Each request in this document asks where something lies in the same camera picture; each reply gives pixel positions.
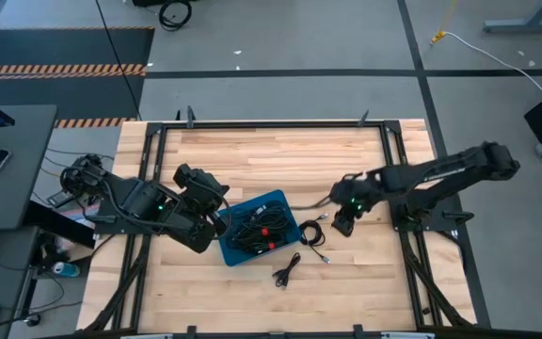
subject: wooden table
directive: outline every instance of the wooden table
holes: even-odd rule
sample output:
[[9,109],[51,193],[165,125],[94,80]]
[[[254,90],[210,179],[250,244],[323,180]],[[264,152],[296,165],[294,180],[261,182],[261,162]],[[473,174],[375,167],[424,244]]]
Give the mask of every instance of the wooden table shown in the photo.
[[[146,124],[123,124],[115,174],[137,175]],[[431,160],[424,121],[402,120],[401,127],[409,163]],[[151,162],[155,152],[153,146]],[[373,128],[172,130],[167,134],[162,184],[178,189],[172,175],[182,163],[211,172],[229,185],[226,197],[231,204],[279,188],[292,205],[317,202],[346,173],[385,165],[379,133]],[[323,212],[333,216],[337,208],[294,215],[302,222]],[[196,254],[168,237],[155,237],[139,332],[185,332],[188,325],[198,326],[198,332],[351,331],[353,324],[366,331],[415,330],[403,254],[388,205],[380,203],[358,220],[351,237],[330,229],[331,220],[321,222],[327,241],[318,248],[331,260],[329,265],[297,244],[228,267],[217,242]],[[426,233],[425,239],[438,287],[474,322],[457,246],[438,234]],[[124,235],[116,236],[93,259],[77,328],[88,325],[117,288],[125,241]],[[302,260],[288,288],[281,290],[271,275],[285,268],[296,251]],[[422,305],[427,305],[425,291],[420,290]],[[127,296],[124,326],[133,292]],[[429,315],[426,323],[431,324]]]

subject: cable connector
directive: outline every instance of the cable connector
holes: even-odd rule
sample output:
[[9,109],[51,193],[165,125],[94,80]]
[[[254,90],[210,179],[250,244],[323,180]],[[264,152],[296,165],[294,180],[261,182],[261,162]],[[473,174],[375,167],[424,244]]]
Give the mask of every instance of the cable connector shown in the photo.
[[430,44],[435,44],[437,42],[439,42],[440,40],[442,40],[442,38],[446,37],[447,36],[447,32],[445,31],[439,31],[437,33],[436,36],[434,36],[434,38],[432,38],[432,41],[430,42]]
[[329,217],[329,213],[328,212],[325,212],[324,214],[322,214],[321,216],[317,217],[316,220],[323,220],[325,218]]

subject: orange striped tape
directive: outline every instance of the orange striped tape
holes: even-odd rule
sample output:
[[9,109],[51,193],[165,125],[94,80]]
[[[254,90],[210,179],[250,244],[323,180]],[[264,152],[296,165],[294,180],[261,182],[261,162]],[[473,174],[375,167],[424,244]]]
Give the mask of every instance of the orange striped tape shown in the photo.
[[145,76],[141,64],[83,64],[83,65],[0,65],[0,79],[37,79],[76,76]]
[[97,119],[62,119],[57,120],[55,128],[116,127],[135,118],[97,118]]
[[[113,26],[108,29],[155,29],[154,26]],[[88,30],[88,29],[104,29],[103,26],[95,27],[0,27],[0,30]]]

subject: gray floor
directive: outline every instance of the gray floor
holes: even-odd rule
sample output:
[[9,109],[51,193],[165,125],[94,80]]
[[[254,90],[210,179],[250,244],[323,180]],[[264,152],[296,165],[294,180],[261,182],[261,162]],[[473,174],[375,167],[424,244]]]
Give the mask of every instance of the gray floor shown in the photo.
[[[109,25],[157,25],[145,9],[100,0]],[[469,42],[520,66],[542,69],[542,35],[487,36],[484,19],[526,16],[540,0],[462,0],[448,27]],[[406,1],[426,69],[500,69],[459,42],[430,47],[449,0]],[[0,27],[101,26],[92,0],[8,0]],[[156,29],[150,71],[285,69],[407,69],[410,53],[392,0],[200,0],[183,30]],[[493,327],[542,331],[542,160],[522,116],[542,93],[522,77],[430,78],[449,152],[483,140],[506,144],[521,163],[509,182],[482,183],[461,194],[475,213],[470,237]],[[199,119],[425,118],[415,78],[273,77],[149,79],[141,100],[147,120],[174,118],[192,105]],[[61,150],[112,154],[118,128],[56,130]],[[72,156],[52,154],[70,164]],[[59,170],[44,164],[47,170]],[[41,175],[36,192],[58,190]],[[82,281],[66,280],[68,301],[82,297]],[[54,299],[51,282],[39,286],[35,304]],[[77,309],[60,309],[32,329],[14,327],[10,338],[68,333]]]

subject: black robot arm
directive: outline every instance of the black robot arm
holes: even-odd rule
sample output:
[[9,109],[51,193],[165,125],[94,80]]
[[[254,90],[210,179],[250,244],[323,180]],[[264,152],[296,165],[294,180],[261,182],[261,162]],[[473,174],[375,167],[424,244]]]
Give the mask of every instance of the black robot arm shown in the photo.
[[155,181],[120,178],[103,169],[97,155],[88,154],[62,171],[60,184],[75,197],[98,196],[112,206],[112,213],[90,217],[93,222],[115,223],[120,218],[143,234],[166,234],[201,253],[217,238],[215,233],[225,233],[225,222],[217,217],[216,210],[223,203],[229,208],[223,198],[229,187],[212,174],[186,164],[177,168],[173,179],[179,187],[185,187],[182,193]]
[[[332,202],[342,208],[332,226],[345,236],[353,232],[355,218],[361,218],[379,202],[404,198],[403,218],[421,222],[437,202],[483,180],[509,180],[519,169],[505,146],[484,142],[461,153],[418,165],[394,165],[363,173],[347,174],[329,193]],[[440,180],[427,189],[420,184]]]

